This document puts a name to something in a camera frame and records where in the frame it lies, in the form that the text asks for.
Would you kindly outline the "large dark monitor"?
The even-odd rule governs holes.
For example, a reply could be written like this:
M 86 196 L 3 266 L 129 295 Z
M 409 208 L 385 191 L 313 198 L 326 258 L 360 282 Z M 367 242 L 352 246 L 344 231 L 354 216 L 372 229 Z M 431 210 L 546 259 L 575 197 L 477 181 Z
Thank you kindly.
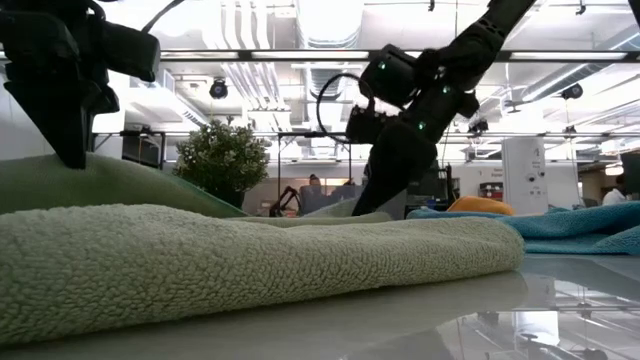
M 407 188 L 406 212 L 419 208 L 445 211 L 454 202 L 451 166 L 429 169 L 419 181 Z

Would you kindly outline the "blue microfiber towel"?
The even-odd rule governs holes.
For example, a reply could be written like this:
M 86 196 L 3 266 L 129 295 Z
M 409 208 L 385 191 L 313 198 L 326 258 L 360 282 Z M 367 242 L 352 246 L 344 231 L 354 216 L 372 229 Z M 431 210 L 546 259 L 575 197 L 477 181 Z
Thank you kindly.
M 407 217 L 498 220 L 519 232 L 528 253 L 640 256 L 640 201 L 577 210 L 553 208 L 544 214 L 524 216 L 418 209 Z

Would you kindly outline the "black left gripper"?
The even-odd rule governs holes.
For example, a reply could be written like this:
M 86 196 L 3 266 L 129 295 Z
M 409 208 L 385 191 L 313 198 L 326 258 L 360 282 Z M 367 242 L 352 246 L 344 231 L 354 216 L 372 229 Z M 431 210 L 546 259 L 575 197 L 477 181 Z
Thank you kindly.
M 116 113 L 107 63 L 94 42 L 102 20 L 78 14 L 75 36 L 47 12 L 0 12 L 0 43 L 8 58 L 5 88 L 63 164 L 86 168 L 91 114 Z

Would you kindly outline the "green microfiber towel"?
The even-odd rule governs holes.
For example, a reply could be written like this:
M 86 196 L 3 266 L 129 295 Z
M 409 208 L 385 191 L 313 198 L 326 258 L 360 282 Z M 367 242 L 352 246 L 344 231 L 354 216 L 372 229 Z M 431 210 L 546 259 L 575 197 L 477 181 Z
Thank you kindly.
M 351 200 L 301 218 L 252 217 L 195 185 L 160 170 L 124 160 L 89 155 L 84 169 L 66 167 L 55 155 L 0 161 L 0 228 L 35 218 L 40 210 L 103 205 L 158 205 L 213 218 L 281 228 L 389 222 L 384 212 L 349 217 Z
M 0 346 L 517 268 L 483 217 L 214 218 L 157 205 L 0 215 Z

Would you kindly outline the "black beam with light strips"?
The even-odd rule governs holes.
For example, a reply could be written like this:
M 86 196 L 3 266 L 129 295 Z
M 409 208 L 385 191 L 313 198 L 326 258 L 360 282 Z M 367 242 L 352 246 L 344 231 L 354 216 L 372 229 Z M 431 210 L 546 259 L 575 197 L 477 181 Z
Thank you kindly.
M 365 62 L 379 50 L 164 50 L 161 62 Z M 640 51 L 503 50 L 498 63 L 640 63 Z

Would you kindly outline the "orange microfiber towel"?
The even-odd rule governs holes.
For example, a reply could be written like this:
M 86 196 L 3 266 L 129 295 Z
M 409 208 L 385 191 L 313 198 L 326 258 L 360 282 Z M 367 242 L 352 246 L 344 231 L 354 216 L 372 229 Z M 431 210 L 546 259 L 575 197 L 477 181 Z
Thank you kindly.
M 508 204 L 490 198 L 463 196 L 454 201 L 448 212 L 478 212 L 512 216 L 515 210 Z

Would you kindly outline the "black monitor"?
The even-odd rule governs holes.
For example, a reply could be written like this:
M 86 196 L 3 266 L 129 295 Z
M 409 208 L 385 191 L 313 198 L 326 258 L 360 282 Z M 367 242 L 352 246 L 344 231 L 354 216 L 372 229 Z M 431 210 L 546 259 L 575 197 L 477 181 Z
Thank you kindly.
M 626 190 L 631 194 L 640 194 L 640 153 L 621 155 Z

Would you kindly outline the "black equipment rack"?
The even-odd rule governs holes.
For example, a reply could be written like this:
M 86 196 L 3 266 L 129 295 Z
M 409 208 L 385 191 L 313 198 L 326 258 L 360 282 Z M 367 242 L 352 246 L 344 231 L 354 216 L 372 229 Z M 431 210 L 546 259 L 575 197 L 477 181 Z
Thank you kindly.
M 167 136 L 156 131 L 122 131 L 122 159 L 162 170 L 166 159 Z

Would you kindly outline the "artificial plant in black pot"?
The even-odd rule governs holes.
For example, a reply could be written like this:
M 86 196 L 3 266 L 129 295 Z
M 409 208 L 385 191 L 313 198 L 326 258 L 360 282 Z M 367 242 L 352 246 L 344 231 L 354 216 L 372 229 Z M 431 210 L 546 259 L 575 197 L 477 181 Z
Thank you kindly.
M 212 120 L 176 149 L 174 175 L 237 208 L 246 192 L 267 177 L 267 142 L 247 126 Z

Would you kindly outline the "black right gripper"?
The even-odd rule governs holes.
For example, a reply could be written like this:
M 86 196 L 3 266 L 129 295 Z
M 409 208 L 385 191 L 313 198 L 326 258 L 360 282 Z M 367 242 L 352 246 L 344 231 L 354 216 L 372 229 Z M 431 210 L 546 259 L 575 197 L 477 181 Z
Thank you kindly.
M 436 170 L 436 157 L 436 146 L 420 131 L 403 122 L 385 125 L 374 141 L 366 181 L 351 215 L 405 216 L 410 185 Z

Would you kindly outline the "white column with sensors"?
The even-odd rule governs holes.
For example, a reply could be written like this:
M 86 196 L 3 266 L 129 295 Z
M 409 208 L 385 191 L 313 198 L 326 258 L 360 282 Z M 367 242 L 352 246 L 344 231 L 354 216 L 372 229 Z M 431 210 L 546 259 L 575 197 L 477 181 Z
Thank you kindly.
M 513 137 L 502 142 L 504 201 L 516 215 L 548 210 L 545 148 L 542 138 Z

